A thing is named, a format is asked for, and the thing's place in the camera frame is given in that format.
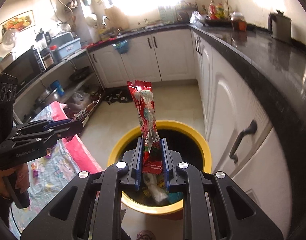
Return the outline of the person's left hand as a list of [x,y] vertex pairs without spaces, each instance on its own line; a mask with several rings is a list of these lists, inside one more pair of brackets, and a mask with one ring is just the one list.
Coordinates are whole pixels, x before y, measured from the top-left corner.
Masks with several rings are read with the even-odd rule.
[[10,168],[8,170],[0,170],[0,194],[3,197],[10,198],[10,193],[8,192],[3,177],[10,176],[11,174],[16,173],[17,179],[15,183],[15,189],[19,189],[20,193],[24,193],[30,186],[29,183],[29,172],[28,165],[21,164],[17,167]]

